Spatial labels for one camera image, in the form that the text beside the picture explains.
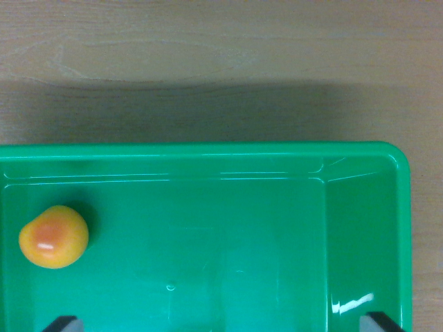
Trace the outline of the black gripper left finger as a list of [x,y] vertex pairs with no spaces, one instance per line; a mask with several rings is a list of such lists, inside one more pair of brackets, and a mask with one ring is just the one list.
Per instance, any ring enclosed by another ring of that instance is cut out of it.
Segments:
[[53,320],[42,332],[83,332],[84,323],[74,315],[63,315]]

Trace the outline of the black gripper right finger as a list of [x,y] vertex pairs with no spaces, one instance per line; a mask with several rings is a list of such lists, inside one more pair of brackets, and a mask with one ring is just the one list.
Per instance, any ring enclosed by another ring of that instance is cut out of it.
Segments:
[[368,312],[359,319],[360,332],[405,332],[384,312]]

